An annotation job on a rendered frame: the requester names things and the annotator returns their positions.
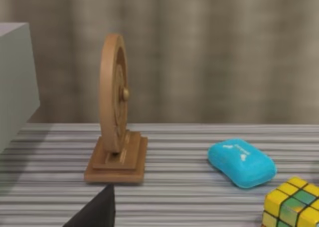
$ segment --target rubik's cube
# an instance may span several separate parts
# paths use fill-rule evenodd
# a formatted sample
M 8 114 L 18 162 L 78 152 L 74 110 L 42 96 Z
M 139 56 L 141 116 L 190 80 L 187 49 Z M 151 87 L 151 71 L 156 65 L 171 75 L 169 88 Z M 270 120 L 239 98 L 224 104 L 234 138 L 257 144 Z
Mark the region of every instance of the rubik's cube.
M 319 227 L 319 187 L 294 177 L 268 193 L 262 227 Z

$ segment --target blue soap bar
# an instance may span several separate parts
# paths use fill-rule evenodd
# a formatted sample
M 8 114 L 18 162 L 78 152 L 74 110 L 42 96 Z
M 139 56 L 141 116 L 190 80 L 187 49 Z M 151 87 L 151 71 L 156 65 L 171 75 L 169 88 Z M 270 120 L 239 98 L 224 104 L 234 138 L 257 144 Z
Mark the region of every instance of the blue soap bar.
M 212 145 L 209 162 L 240 188 L 248 189 L 273 179 L 277 168 L 262 151 L 241 139 L 231 139 Z

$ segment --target brown wooden object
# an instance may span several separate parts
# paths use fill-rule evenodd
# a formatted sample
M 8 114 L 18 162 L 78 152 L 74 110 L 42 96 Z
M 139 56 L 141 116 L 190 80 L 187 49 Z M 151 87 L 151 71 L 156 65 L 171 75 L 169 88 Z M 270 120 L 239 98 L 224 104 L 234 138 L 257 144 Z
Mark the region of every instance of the brown wooden object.
M 124 41 L 119 34 L 105 38 L 100 66 L 99 137 L 87 169 L 86 182 L 139 183 L 144 178 L 148 140 L 126 129 L 128 74 Z

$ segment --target beige curtain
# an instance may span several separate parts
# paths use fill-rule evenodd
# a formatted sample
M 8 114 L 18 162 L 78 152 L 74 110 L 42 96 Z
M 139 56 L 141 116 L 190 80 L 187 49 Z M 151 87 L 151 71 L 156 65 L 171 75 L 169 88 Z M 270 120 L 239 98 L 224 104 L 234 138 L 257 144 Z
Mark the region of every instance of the beige curtain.
M 104 37 L 124 35 L 130 122 L 319 123 L 319 0 L 0 0 L 29 22 L 41 108 L 97 122 Z

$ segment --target round wooden frame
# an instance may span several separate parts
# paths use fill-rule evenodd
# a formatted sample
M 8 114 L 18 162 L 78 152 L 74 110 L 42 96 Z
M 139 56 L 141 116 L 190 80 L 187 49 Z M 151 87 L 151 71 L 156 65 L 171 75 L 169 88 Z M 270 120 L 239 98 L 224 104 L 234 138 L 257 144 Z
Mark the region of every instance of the round wooden frame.
M 119 153 L 126 136 L 129 98 L 127 59 L 119 34 L 106 36 L 100 66 L 99 116 L 103 147 Z

